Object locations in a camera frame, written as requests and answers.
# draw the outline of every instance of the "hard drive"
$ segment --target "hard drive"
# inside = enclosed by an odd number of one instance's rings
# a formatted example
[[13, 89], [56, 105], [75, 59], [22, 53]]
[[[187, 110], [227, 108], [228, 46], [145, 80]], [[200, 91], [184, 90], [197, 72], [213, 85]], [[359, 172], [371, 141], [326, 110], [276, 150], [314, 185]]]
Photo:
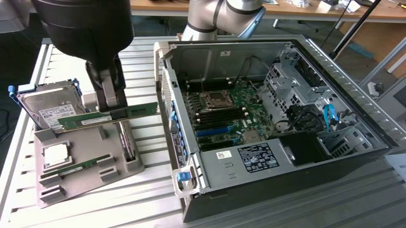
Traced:
[[61, 133], [57, 119], [85, 113], [77, 85], [77, 81], [68, 80], [38, 86], [18, 86], [13, 100], [25, 109], [38, 129], [50, 128], [54, 133]]

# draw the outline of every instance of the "motherboard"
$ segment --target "motherboard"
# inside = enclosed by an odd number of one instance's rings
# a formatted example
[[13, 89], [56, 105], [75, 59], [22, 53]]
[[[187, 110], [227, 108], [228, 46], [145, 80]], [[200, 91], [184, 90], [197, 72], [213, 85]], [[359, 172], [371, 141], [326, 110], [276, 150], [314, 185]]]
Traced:
[[212, 90], [209, 87], [196, 85], [192, 92], [183, 93], [200, 150], [209, 151], [265, 140], [275, 127], [253, 83], [237, 80], [225, 89], [219, 89], [217, 85], [212, 86]]

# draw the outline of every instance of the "blue pcie slot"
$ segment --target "blue pcie slot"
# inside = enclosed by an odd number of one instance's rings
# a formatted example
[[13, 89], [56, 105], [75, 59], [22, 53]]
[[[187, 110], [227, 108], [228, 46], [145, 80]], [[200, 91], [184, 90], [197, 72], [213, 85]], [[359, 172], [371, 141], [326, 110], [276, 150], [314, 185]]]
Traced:
[[219, 129], [212, 129], [212, 130], [197, 131], [196, 132], [196, 137], [203, 137], [203, 136], [209, 136], [209, 135], [215, 135], [215, 134], [229, 133], [231, 129], [232, 129], [232, 126], [223, 127], [223, 128], [219, 128]]

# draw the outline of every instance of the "hard drive label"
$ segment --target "hard drive label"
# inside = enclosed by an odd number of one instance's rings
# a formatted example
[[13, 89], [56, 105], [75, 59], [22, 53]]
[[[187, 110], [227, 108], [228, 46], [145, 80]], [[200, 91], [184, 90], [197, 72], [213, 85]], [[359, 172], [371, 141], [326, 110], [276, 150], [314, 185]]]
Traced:
[[245, 146], [237, 149], [241, 162], [249, 173], [279, 166], [275, 155], [267, 143]]
[[76, 115], [73, 106], [71, 104], [40, 110], [38, 113], [52, 130], [58, 130], [62, 128], [57, 122], [58, 118]]

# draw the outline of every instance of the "black robot arm segment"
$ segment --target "black robot arm segment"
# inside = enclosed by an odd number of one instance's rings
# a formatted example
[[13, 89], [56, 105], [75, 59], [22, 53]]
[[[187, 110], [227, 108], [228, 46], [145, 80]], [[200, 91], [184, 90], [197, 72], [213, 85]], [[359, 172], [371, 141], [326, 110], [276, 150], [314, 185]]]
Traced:
[[129, 0], [32, 0], [32, 3], [53, 45], [87, 61], [100, 112], [127, 107], [117, 53], [132, 41]]

